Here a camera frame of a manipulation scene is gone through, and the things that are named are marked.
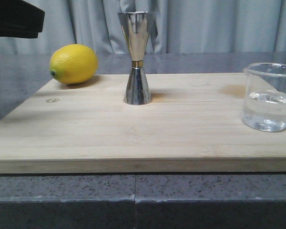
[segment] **jigger cup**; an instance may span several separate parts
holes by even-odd
[[[154,21],[153,12],[118,13],[124,38],[132,59],[124,102],[132,105],[148,104],[152,101],[143,69],[143,58]]]

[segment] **curtain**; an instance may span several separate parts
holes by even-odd
[[[128,53],[117,12],[154,11],[147,53],[286,51],[286,0],[26,0],[45,11],[37,39],[0,37],[0,53],[80,43]]]

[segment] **engraved logo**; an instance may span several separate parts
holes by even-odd
[[[59,98],[55,98],[55,99],[47,99],[47,103],[55,103],[58,102]]]

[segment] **water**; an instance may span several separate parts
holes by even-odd
[[[243,122],[248,126],[276,132],[286,128],[286,94],[277,91],[251,92],[245,97]]]

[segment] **black object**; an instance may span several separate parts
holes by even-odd
[[[0,37],[37,38],[44,11],[22,0],[0,0]]]

